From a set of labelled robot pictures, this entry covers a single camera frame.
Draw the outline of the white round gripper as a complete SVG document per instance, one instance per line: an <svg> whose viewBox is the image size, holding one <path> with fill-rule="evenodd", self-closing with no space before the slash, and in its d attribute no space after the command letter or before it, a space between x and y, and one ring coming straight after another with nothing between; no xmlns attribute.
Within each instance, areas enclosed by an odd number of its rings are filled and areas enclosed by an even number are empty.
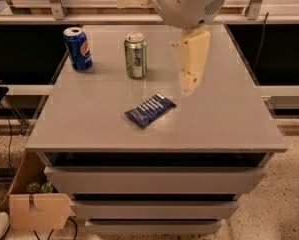
<svg viewBox="0 0 299 240"><path fill-rule="evenodd" d="M225 1L117 0L117 7L151 8L154 6L155 11L167 25L183 29L181 38L171 42L171 51L179 69L180 93L182 96L189 96L200 85L210 47L211 34L208 26L201 24L210 23Z"/></svg>

